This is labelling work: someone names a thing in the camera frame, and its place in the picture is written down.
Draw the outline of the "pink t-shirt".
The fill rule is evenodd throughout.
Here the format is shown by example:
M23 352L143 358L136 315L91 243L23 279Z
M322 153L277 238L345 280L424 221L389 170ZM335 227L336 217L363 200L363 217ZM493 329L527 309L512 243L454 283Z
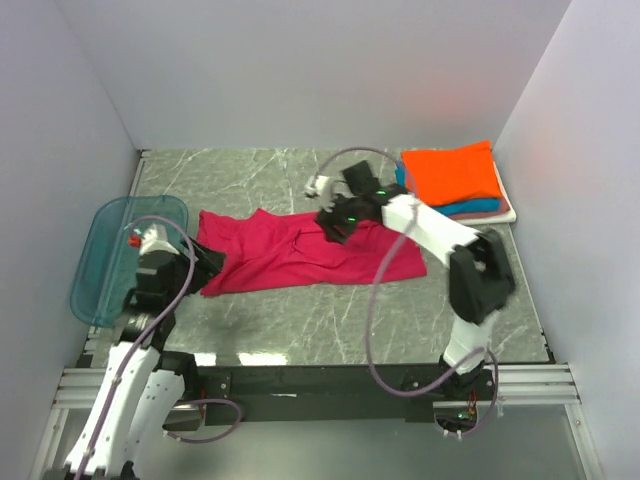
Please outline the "pink t-shirt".
M237 219L201 211L196 240L226 255L204 296L320 283L366 285L374 281L399 234L375 222L360 223L344 245L330 243L314 214L275 215L257 209Z

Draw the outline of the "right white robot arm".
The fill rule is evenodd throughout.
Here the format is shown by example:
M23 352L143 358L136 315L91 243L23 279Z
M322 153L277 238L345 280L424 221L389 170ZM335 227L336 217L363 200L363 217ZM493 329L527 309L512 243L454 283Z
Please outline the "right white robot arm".
M374 365L369 371L380 387L398 397L435 390L452 399L464 397L480 377L491 354L493 327L516 289L501 236L446 217L402 185L381 184L366 161L343 170L340 179L316 173L307 181L305 194L318 200L315 221L329 242L345 243L364 220L398 233L374 276L375 285L407 241L427 250L447 269L453 326L439 377L423 387L400 390L388 385Z

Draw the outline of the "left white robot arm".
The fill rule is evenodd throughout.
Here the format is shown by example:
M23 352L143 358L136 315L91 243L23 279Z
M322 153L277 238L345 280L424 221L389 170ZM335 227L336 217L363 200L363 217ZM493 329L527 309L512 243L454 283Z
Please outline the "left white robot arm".
M97 396L62 467L46 479L136 479L144 447L180 402L200 402L195 358L168 351L175 310L223 268L221 252L185 241L179 251L154 232L144 234L135 284L123 302L129 323L110 347Z

